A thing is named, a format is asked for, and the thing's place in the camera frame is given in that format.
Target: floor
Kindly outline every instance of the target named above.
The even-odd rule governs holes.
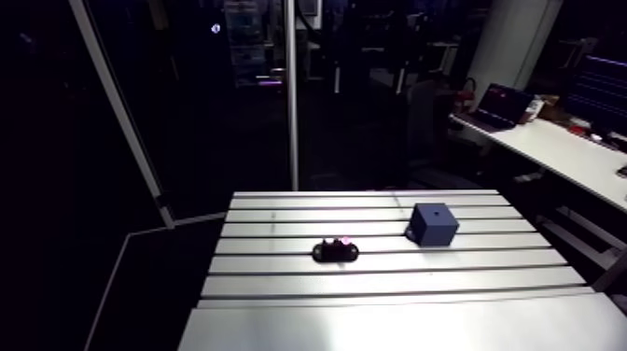
[[[216,220],[131,236],[90,350],[175,350],[221,227]]]

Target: small black device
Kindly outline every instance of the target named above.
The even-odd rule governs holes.
[[[322,243],[313,247],[312,258],[316,262],[352,262],[357,260],[359,249],[350,239],[333,239],[332,242],[323,240]]]
[[[524,91],[492,83],[477,110],[459,117],[488,132],[512,129],[521,121],[533,98]]]
[[[596,134],[627,135],[627,63],[583,58],[564,99],[564,111],[590,122]]]
[[[621,178],[627,178],[627,166],[622,166],[618,171],[616,171],[616,175]]]

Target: laptop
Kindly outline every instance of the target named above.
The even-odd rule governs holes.
[[[457,116],[488,132],[505,131],[516,127],[533,99],[532,94],[493,83],[476,111]]]

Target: laptop screen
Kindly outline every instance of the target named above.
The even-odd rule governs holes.
[[[498,84],[490,84],[483,95],[478,111],[518,123],[533,95]]]

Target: red object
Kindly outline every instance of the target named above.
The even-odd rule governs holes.
[[[568,131],[577,135],[584,135],[586,133],[586,129],[578,125],[571,125]]]
[[[475,79],[468,78],[466,79],[466,83],[471,83],[470,90],[461,90],[458,91],[455,95],[455,112],[464,113],[467,112],[475,102],[475,90],[477,89],[477,83]]]

